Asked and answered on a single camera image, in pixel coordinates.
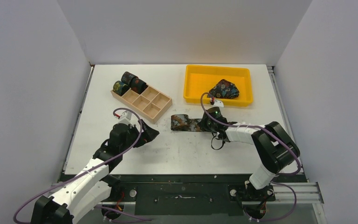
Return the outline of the orange grey floral tie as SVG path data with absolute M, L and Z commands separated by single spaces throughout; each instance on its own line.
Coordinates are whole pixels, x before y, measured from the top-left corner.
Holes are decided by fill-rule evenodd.
M 199 123 L 201 119 L 191 119 L 187 114 L 171 116 L 171 130 L 183 132 L 202 132 Z

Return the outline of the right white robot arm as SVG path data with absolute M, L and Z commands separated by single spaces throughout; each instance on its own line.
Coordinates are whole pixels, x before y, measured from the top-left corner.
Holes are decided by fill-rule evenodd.
M 245 181 L 245 194 L 250 200 L 257 200 L 261 197 L 263 188 L 268 186 L 275 176 L 291 163 L 297 164 L 297 171 L 292 175 L 301 170 L 298 146 L 276 121 L 262 126 L 228 122 L 222 116 L 219 107 L 211 107 L 204 110 L 199 127 L 204 132 L 212 133 L 223 144 L 241 142 L 255 146 L 261 165 Z

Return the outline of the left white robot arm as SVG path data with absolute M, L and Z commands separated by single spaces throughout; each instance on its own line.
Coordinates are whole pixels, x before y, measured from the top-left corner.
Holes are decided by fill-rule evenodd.
M 127 149 L 141 147 L 153 141 L 159 131 L 149 127 L 120 121 L 94 153 L 83 171 L 67 181 L 51 196 L 41 196 L 34 204 L 32 224 L 76 224 L 98 203 L 115 201 L 120 196 L 120 181 L 110 172 L 122 161 Z

